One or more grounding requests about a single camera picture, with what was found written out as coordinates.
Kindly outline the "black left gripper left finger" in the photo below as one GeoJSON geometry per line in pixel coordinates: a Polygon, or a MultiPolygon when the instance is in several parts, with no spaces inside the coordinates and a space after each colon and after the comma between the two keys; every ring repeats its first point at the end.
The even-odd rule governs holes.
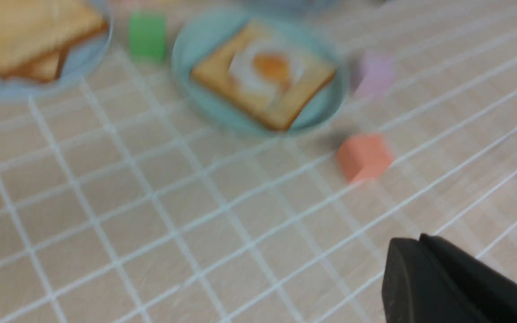
{"type": "Polygon", "coordinates": [[[381,288],[388,323],[488,323],[419,241],[390,240],[381,288]]]}

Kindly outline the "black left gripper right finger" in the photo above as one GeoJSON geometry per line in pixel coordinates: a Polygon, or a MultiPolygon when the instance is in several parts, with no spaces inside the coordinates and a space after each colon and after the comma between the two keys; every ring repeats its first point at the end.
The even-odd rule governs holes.
{"type": "Polygon", "coordinates": [[[422,234],[420,242],[474,311],[490,323],[517,323],[517,283],[439,236],[422,234]]]}

